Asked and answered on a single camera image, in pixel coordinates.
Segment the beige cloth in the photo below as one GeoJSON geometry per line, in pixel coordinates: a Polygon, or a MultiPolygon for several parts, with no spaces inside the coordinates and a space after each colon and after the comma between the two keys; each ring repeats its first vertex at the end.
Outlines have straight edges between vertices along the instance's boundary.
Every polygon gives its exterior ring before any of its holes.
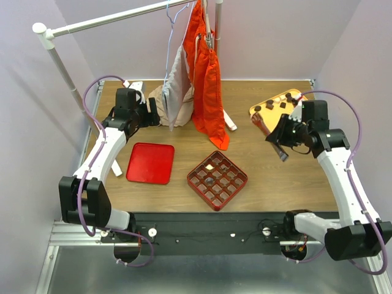
{"type": "MultiPolygon", "coordinates": [[[[163,126],[168,126],[168,119],[164,110],[164,106],[162,105],[162,89],[164,86],[159,86],[153,92],[148,95],[148,98],[155,98],[157,104],[158,115],[160,117],[160,124],[163,126]]],[[[182,127],[190,121],[192,117],[192,113],[194,112],[194,97],[192,94],[192,87],[189,88],[188,92],[186,92],[183,104],[179,109],[179,113],[177,116],[177,120],[175,122],[175,127],[182,127]]]]}

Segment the red square organizer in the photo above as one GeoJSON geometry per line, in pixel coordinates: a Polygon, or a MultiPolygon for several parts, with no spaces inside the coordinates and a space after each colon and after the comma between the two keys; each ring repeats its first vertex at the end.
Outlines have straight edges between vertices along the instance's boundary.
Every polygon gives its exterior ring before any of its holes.
{"type": "Polygon", "coordinates": [[[187,181],[213,210],[219,211],[245,186],[247,176],[215,151],[187,175],[187,181]]]}

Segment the wooden floor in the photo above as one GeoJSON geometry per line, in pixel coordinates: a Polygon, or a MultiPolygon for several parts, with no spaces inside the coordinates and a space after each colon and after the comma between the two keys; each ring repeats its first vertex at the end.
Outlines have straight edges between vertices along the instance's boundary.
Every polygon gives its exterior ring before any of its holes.
{"type": "MultiPolygon", "coordinates": [[[[146,82],[146,97],[161,85],[146,82]]],[[[115,104],[120,82],[106,81],[97,118],[102,121],[115,104]]],[[[248,182],[222,211],[337,210],[327,178],[311,155],[287,149],[290,158],[282,163],[262,133],[250,122],[249,108],[288,89],[309,90],[307,81],[223,81],[224,108],[238,126],[229,132],[230,144],[223,153],[248,175],[248,182]]],[[[91,150],[95,138],[89,144],[91,150]]],[[[170,182],[165,185],[128,182],[124,175],[109,173],[105,184],[112,207],[125,211],[207,211],[212,209],[188,186],[187,174],[216,150],[205,134],[190,121],[170,132],[168,127],[140,129],[121,150],[117,160],[125,173],[132,147],[137,142],[169,144],[175,147],[170,182]]]]}

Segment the light purple wall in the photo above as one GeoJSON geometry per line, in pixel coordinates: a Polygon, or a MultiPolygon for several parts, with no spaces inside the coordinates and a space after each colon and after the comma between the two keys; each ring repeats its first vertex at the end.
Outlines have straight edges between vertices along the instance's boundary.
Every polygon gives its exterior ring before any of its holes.
{"type": "MultiPolygon", "coordinates": [[[[65,24],[54,1],[7,1],[0,18],[0,292],[35,293],[60,217],[58,181],[77,166],[87,125],[31,30],[37,21],[65,24]]],[[[84,90],[92,73],[76,41],[55,43],[84,90]]]]}
{"type": "MultiPolygon", "coordinates": [[[[375,209],[392,221],[392,2],[362,0],[316,80],[317,89],[346,96],[359,111],[363,142],[355,158],[362,184],[375,209]]],[[[343,129],[351,145],[358,128],[351,111],[335,98],[328,100],[330,120],[343,129]]],[[[392,264],[392,242],[389,243],[392,264]]]]}
{"type": "MultiPolygon", "coordinates": [[[[56,0],[69,24],[159,0],[56,0]]],[[[360,0],[224,0],[220,64],[223,79],[315,78],[360,0]]],[[[211,25],[215,1],[209,0],[211,25]]],[[[170,9],[174,15],[179,7],[170,9]]],[[[179,15],[170,61],[189,9],[179,15]]],[[[95,75],[164,78],[170,22],[164,10],[76,33],[95,75]]]]}

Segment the small dark object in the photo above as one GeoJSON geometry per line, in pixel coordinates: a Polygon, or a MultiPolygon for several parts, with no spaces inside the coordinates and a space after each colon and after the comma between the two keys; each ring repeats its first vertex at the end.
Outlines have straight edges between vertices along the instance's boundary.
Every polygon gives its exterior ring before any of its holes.
{"type": "Polygon", "coordinates": [[[292,94],[290,92],[288,92],[285,96],[287,98],[287,102],[291,103],[291,101],[293,100],[292,94]]]}
{"type": "Polygon", "coordinates": [[[212,179],[211,177],[206,178],[205,182],[209,185],[211,185],[213,182],[215,182],[214,179],[212,179]]]}

